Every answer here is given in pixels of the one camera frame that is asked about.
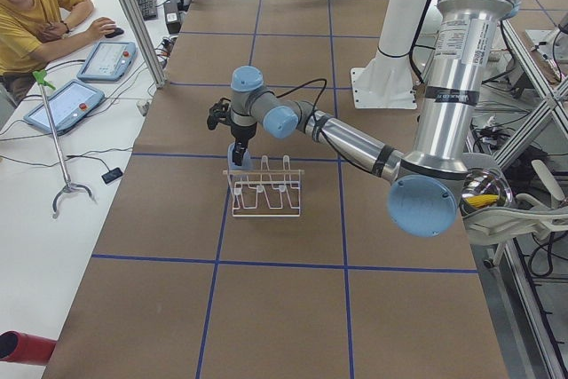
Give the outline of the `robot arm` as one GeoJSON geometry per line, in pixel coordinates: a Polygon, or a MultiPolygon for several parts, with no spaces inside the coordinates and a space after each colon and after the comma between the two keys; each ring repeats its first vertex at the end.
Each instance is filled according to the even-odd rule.
{"type": "Polygon", "coordinates": [[[424,92],[412,150],[406,154],[319,111],[312,103],[281,101],[255,67],[233,72],[228,121],[233,170],[252,166],[248,144],[257,128],[275,138],[301,131],[347,162],[390,182],[387,209],[393,222],[415,236],[434,237],[456,217],[468,170],[462,151],[500,20],[517,0],[438,0],[442,15],[433,68],[424,92]]]}

